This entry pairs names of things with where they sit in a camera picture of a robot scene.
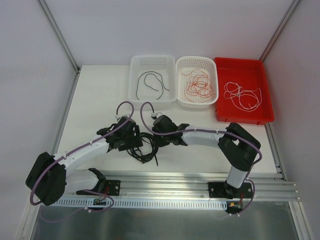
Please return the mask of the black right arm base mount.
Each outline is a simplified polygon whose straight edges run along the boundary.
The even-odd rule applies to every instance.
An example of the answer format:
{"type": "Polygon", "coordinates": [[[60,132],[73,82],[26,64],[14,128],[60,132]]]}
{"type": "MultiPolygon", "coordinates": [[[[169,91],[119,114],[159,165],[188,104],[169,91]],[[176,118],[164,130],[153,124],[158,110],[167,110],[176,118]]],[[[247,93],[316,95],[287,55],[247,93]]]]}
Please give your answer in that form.
{"type": "Polygon", "coordinates": [[[251,199],[253,197],[253,187],[251,183],[244,182],[240,188],[235,188],[227,182],[212,181],[208,182],[208,195],[213,199],[251,199]]]}

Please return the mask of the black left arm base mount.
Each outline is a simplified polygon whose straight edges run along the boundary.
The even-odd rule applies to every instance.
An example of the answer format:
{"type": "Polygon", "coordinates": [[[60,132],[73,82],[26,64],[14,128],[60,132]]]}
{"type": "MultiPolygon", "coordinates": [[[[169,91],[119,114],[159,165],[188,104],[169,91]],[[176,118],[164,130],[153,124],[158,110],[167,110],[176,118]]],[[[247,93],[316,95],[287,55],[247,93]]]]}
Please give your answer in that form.
{"type": "Polygon", "coordinates": [[[89,168],[88,171],[93,174],[93,176],[97,179],[97,183],[94,184],[92,188],[86,187],[81,190],[77,190],[77,195],[89,195],[88,191],[94,192],[93,195],[105,194],[109,196],[119,196],[121,190],[121,181],[120,180],[111,180],[106,179],[106,177],[96,168],[89,168]]]}

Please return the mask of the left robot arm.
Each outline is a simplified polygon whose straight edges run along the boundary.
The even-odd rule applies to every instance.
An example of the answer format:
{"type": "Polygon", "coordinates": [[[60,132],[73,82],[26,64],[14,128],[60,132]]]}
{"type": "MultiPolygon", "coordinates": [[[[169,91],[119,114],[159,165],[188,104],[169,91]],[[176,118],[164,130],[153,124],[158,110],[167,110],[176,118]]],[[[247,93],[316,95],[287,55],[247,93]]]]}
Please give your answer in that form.
{"type": "Polygon", "coordinates": [[[95,157],[112,150],[126,151],[143,145],[140,127],[127,116],[121,117],[110,127],[101,128],[88,142],[64,153],[41,153],[25,181],[40,203],[50,206],[69,193],[80,195],[107,194],[110,191],[106,177],[96,168],[77,172],[77,168],[95,157]]]}

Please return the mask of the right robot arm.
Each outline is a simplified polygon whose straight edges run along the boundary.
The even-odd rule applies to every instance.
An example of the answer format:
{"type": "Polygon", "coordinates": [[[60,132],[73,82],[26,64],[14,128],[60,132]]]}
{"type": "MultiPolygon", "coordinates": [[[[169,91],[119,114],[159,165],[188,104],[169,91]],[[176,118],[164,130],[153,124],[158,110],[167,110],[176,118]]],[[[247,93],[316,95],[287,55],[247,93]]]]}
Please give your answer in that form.
{"type": "Polygon", "coordinates": [[[261,144],[238,123],[230,123],[225,130],[196,128],[187,123],[176,125],[168,116],[153,117],[151,132],[158,147],[207,146],[222,151],[231,167],[225,182],[213,193],[226,199],[238,198],[252,167],[262,159],[261,144]]]}

